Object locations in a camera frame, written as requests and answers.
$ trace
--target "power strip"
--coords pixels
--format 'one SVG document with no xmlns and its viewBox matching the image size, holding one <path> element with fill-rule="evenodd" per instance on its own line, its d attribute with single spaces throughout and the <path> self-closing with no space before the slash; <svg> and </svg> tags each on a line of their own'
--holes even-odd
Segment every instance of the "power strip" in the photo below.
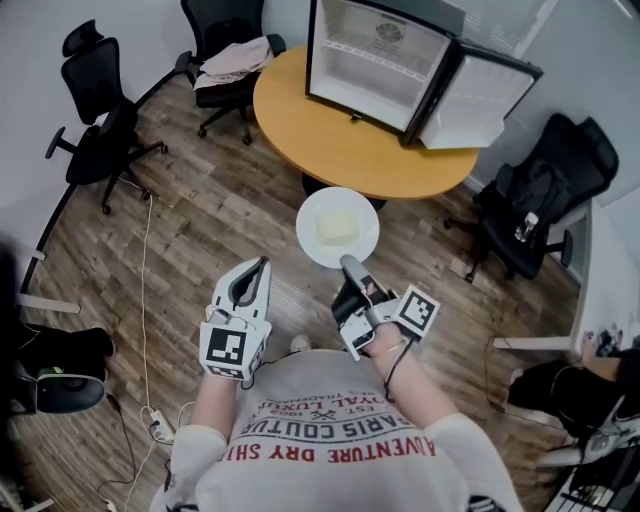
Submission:
<svg viewBox="0 0 640 512">
<path fill-rule="evenodd" d="M 151 419 L 153 420 L 151 426 L 155 427 L 155 431 L 157 432 L 157 434 L 153 434 L 153 437 L 157 441 L 173 443 L 176 432 L 175 430 L 173 430 L 171 423 L 167 421 L 167 418 L 162 413 L 162 411 L 160 409 L 152 411 Z"/>
</svg>

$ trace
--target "black office chair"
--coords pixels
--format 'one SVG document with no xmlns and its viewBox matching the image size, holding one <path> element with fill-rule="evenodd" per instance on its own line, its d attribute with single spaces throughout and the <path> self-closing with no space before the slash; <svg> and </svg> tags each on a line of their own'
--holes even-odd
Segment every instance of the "black office chair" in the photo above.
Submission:
<svg viewBox="0 0 640 512">
<path fill-rule="evenodd" d="M 129 164 L 156 148 L 167 153 L 162 141 L 145 147 L 135 131 L 138 114 L 136 106 L 125 97 L 120 84 L 120 51 L 118 41 L 96 30 L 95 20 L 87 21 L 71 32 L 62 45 L 62 55 L 69 59 L 62 65 L 62 77 L 69 87 L 78 115 L 89 128 L 77 146 L 62 138 L 60 128 L 45 158 L 51 158 L 56 147 L 73 154 L 67 169 L 67 182 L 87 185 L 109 178 L 102 200 L 102 211 L 111 213 L 107 204 L 113 187 L 125 172 L 147 200 L 149 192 L 129 168 Z M 102 126 L 95 126 L 96 118 L 108 116 Z"/>
<path fill-rule="evenodd" d="M 196 55 L 193 57 L 191 52 L 180 55 L 175 72 L 186 74 L 192 86 L 196 80 L 189 64 L 201 65 L 232 43 L 246 43 L 262 36 L 264 0 L 180 0 L 180 4 L 196 38 Z M 267 38 L 274 56 L 286 50 L 284 40 L 278 34 L 269 34 Z M 197 89 L 198 107 L 218 109 L 200 124 L 198 137 L 207 135 L 205 128 L 211 123 L 238 110 L 244 125 L 242 142 L 247 146 L 251 144 L 246 107 L 253 104 L 253 89 L 259 76 L 259 72 L 251 73 L 237 82 Z"/>
<path fill-rule="evenodd" d="M 518 273 L 534 279 L 544 255 L 561 252 L 561 262 L 571 262 L 573 239 L 565 231 L 561 243 L 547 245 L 549 227 L 588 199 L 604 192 L 618 172 L 618 155 L 611 142 L 591 118 L 575 125 L 554 114 L 531 154 L 516 167 L 502 166 L 496 179 L 474 197 L 482 207 L 477 224 L 449 218 L 446 229 L 459 227 L 476 235 L 475 273 L 489 252 L 495 252 L 507 266 L 507 278 Z M 527 213 L 539 222 L 526 242 L 520 242 L 516 228 Z"/>
</svg>

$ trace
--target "wall baseboard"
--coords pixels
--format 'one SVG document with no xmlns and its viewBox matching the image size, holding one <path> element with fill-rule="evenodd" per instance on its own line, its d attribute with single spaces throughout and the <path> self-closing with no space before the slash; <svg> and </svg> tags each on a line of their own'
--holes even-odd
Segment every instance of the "wall baseboard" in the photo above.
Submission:
<svg viewBox="0 0 640 512">
<path fill-rule="evenodd" d="M 172 70 L 169 73 L 167 73 L 165 76 L 163 76 L 151 89 L 149 89 L 146 93 L 144 93 L 140 97 L 140 99 L 138 99 L 138 101 L 136 101 L 135 103 L 136 108 L 140 108 L 142 105 L 144 105 L 156 92 L 158 92 L 162 88 L 163 85 L 165 85 L 169 80 L 173 78 L 174 74 L 175 73 Z M 42 232 L 42 236 L 38 241 L 38 245 L 36 246 L 36 249 L 38 251 L 44 251 L 44 246 L 46 245 L 47 240 L 49 239 L 49 236 L 51 235 L 51 232 L 53 231 L 53 228 L 56 225 L 56 222 L 58 222 L 58 219 L 60 218 L 60 215 L 62 214 L 64 207 L 69 202 L 69 199 L 71 199 L 71 196 L 73 195 L 73 192 L 76 189 L 76 187 L 77 185 L 69 185 L 65 193 L 62 195 L 62 198 L 60 199 L 58 206 L 56 206 L 56 209 L 53 211 L 53 214 L 51 215 L 49 222 L 47 222 L 47 226 L 44 228 L 44 231 Z M 29 283 L 31 283 L 31 279 L 33 277 L 33 273 L 36 270 L 36 265 L 38 264 L 38 261 L 39 260 L 35 258 L 31 258 L 31 261 L 29 262 L 29 267 L 27 268 L 27 272 L 25 273 L 24 279 L 22 280 L 20 293 L 27 293 L 27 290 L 29 289 Z"/>
<path fill-rule="evenodd" d="M 44 231 L 42 232 L 42 235 L 40 236 L 40 240 L 38 241 L 38 245 L 36 245 L 36 250 L 38 251 L 42 251 L 44 249 L 45 244 L 47 243 L 47 240 L 49 239 L 49 236 L 51 235 L 51 232 L 53 231 L 53 228 L 56 225 L 56 222 L 58 222 L 58 219 L 60 218 L 60 215 L 62 214 L 62 210 L 64 210 L 64 207 L 67 205 L 67 203 L 69 202 L 69 199 L 71 199 L 71 195 L 73 194 L 73 191 L 76 189 L 77 185 L 69 185 L 67 187 L 67 190 L 65 190 L 64 194 L 62 194 L 62 197 L 60 198 L 60 201 L 58 202 L 58 206 L 56 206 L 56 209 L 53 210 L 53 214 L 51 215 L 51 218 L 49 219 L 49 222 L 47 222 L 47 226 L 44 228 Z M 38 264 L 38 261 L 35 258 L 31 258 L 31 261 L 29 262 L 29 267 L 27 268 L 27 272 L 24 275 L 24 279 L 22 280 L 22 286 L 20 287 L 20 293 L 27 293 L 27 289 L 29 288 L 29 283 L 31 282 L 31 278 L 33 277 L 33 273 L 36 270 L 36 265 Z"/>
<path fill-rule="evenodd" d="M 173 70 L 169 71 L 166 75 L 164 75 L 158 82 L 147 92 L 145 92 L 138 101 L 136 101 L 136 108 L 140 108 L 144 105 L 155 93 L 157 93 L 164 84 L 166 84 L 169 80 L 174 77 L 175 73 Z"/>
</svg>

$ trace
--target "chair armrest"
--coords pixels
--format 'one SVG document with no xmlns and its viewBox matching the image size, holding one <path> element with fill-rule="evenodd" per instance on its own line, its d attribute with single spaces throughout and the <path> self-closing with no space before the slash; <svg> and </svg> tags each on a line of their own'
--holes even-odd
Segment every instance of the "chair armrest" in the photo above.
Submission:
<svg viewBox="0 0 640 512">
<path fill-rule="evenodd" d="M 123 104 L 118 103 L 115 107 L 113 107 L 109 111 L 109 115 L 107 116 L 107 118 L 104 120 L 104 123 L 102 123 L 102 126 L 100 127 L 100 131 L 98 132 L 98 137 L 103 137 L 104 135 L 107 135 L 111 131 L 111 129 L 115 125 L 116 120 L 120 117 L 122 108 L 123 108 Z"/>
<path fill-rule="evenodd" d="M 545 252 L 560 252 L 560 262 L 562 266 L 568 268 L 573 258 L 573 235 L 567 229 L 564 232 L 564 239 L 558 244 L 547 245 Z"/>
<path fill-rule="evenodd" d="M 287 51 L 287 45 L 279 34 L 269 34 L 267 39 L 269 40 L 269 46 L 271 46 L 274 57 Z"/>
<path fill-rule="evenodd" d="M 64 140 L 62 138 L 62 134 L 64 133 L 64 130 L 65 130 L 65 127 L 63 126 L 53 136 L 53 139 L 51 140 L 51 143 L 49 144 L 49 147 L 47 148 L 47 152 L 44 155 L 44 157 L 47 160 L 49 160 L 51 158 L 51 156 L 53 155 L 53 152 L 58 147 L 64 149 L 65 151 L 68 151 L 71 154 L 74 154 L 76 152 L 76 149 L 77 149 L 76 146 L 74 146 L 73 144 L 70 144 L 69 142 L 67 142 L 66 140 Z"/>
<path fill-rule="evenodd" d="M 502 167 L 500 167 L 498 175 L 496 176 L 495 189 L 503 199 L 506 199 L 507 194 L 509 193 L 511 181 L 513 180 L 513 173 L 513 167 L 511 167 L 509 164 L 504 164 Z"/>
<path fill-rule="evenodd" d="M 189 71 L 189 63 L 191 62 L 191 52 L 184 52 L 180 54 L 178 60 L 176 60 L 176 65 L 173 68 L 173 72 L 176 75 L 180 75 L 184 73 L 187 75 L 187 79 L 189 83 L 193 87 L 196 84 L 196 79 L 193 76 L 193 73 Z"/>
</svg>

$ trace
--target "orange table top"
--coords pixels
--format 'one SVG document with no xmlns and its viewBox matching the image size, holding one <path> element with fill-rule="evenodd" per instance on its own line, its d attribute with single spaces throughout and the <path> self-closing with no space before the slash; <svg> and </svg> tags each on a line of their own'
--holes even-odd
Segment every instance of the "orange table top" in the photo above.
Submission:
<svg viewBox="0 0 640 512">
<path fill-rule="evenodd" d="M 253 105 L 271 144 L 301 171 L 329 185 L 380 199 L 421 199 L 466 178 L 477 149 L 403 148 L 397 136 L 305 95 L 307 47 L 262 71 Z"/>
</svg>

